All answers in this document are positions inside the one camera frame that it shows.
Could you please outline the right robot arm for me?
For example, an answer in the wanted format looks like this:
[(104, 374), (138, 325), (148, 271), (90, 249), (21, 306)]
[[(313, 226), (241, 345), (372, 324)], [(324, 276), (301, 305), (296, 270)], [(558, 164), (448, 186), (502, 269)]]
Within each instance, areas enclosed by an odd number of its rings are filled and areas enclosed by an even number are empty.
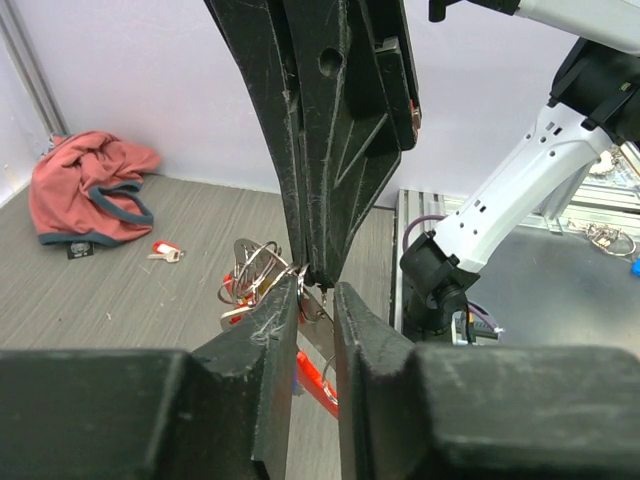
[[(487, 1), (574, 34), (535, 123), (452, 215), (406, 243), (402, 331), (439, 333), (514, 227), (609, 147), (639, 138), (634, 1)], [(418, 139), (419, 88), (401, 1), (210, 1), (283, 196), (302, 280), (338, 281), (364, 217)]]

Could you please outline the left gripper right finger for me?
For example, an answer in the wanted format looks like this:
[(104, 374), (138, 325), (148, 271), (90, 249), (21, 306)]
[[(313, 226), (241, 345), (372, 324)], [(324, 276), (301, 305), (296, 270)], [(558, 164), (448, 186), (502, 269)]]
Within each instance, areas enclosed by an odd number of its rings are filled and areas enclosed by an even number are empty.
[(334, 291), (346, 479), (635, 479), (639, 361), (599, 346), (414, 343)]

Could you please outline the metal key organizer red handle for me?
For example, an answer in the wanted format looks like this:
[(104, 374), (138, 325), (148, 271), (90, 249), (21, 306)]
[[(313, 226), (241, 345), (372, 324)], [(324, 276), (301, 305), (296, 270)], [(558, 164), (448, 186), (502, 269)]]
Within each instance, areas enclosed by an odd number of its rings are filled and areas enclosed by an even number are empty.
[(317, 299), (306, 286), (306, 265), (284, 259), (275, 241), (259, 244), (241, 238), (234, 244), (234, 265), (218, 289), (218, 299), (228, 307), (220, 317), (224, 331), (244, 323), (257, 345), (276, 339), (286, 320), (317, 353), (324, 364), (316, 366), (301, 347), (294, 347), (294, 386), (311, 395), (333, 417), (339, 415), (336, 388), (330, 369), (334, 367), (334, 322), (327, 311), (326, 296)]

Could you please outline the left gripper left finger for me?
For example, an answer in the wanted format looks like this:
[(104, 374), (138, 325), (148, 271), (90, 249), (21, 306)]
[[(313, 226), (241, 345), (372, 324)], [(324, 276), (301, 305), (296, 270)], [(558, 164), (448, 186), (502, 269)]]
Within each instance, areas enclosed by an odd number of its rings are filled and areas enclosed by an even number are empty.
[(5, 479), (281, 479), (297, 333), (198, 349), (1, 354)]

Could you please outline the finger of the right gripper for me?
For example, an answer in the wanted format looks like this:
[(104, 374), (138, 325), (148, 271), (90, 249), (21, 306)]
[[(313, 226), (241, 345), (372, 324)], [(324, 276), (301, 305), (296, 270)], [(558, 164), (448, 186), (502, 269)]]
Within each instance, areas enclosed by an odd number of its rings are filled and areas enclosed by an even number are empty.
[(320, 174), (310, 157), (311, 75), (318, 45), (314, 1), (207, 1), (238, 66), (276, 170), (294, 261), (320, 271), (317, 219)]
[(355, 233), (417, 143), (420, 104), (401, 1), (288, 1), (302, 129), (299, 261), (331, 288)]

